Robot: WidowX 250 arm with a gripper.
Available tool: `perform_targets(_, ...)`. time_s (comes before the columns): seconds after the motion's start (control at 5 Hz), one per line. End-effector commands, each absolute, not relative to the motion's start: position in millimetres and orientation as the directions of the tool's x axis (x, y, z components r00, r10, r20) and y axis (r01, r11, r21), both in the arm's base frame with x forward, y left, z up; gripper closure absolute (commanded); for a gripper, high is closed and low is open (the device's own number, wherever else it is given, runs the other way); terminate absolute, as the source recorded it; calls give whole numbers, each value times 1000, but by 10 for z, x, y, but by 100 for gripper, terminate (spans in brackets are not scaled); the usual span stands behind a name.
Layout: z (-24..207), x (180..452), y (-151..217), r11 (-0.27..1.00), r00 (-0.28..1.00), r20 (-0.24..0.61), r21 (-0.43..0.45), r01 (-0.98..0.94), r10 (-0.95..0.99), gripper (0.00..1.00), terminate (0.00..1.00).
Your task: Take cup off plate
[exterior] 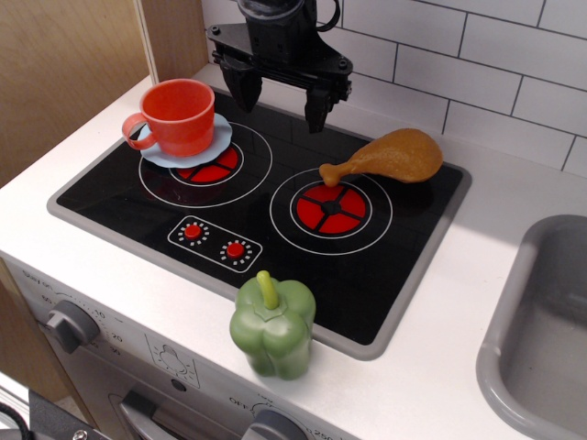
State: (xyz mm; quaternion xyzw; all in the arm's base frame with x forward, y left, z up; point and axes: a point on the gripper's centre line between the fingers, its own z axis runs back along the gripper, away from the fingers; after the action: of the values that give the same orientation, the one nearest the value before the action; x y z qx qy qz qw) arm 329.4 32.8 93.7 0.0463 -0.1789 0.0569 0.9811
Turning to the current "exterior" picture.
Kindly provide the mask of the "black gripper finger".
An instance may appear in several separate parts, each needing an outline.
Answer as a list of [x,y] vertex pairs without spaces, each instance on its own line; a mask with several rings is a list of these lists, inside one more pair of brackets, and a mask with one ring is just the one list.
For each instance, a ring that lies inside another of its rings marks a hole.
[[222,61],[220,69],[223,78],[237,106],[250,113],[259,100],[262,77],[250,66],[230,65]]
[[324,129],[327,116],[338,102],[335,87],[319,84],[306,92],[305,120],[311,134]]

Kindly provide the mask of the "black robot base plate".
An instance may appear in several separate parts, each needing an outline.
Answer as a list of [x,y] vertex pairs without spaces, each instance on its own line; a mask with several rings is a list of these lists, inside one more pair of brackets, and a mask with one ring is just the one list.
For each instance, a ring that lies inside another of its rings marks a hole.
[[26,392],[26,399],[1,391],[2,439],[107,439],[81,419],[41,397]]

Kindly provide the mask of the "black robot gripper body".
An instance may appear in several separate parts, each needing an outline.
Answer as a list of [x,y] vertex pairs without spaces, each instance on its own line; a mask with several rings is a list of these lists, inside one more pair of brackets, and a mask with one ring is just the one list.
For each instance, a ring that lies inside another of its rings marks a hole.
[[206,31],[215,45],[214,62],[250,66],[261,77],[308,91],[335,87],[338,101],[351,91],[352,62],[321,38],[340,20],[342,8],[325,23],[317,22],[316,1],[239,1],[243,23],[216,24]]

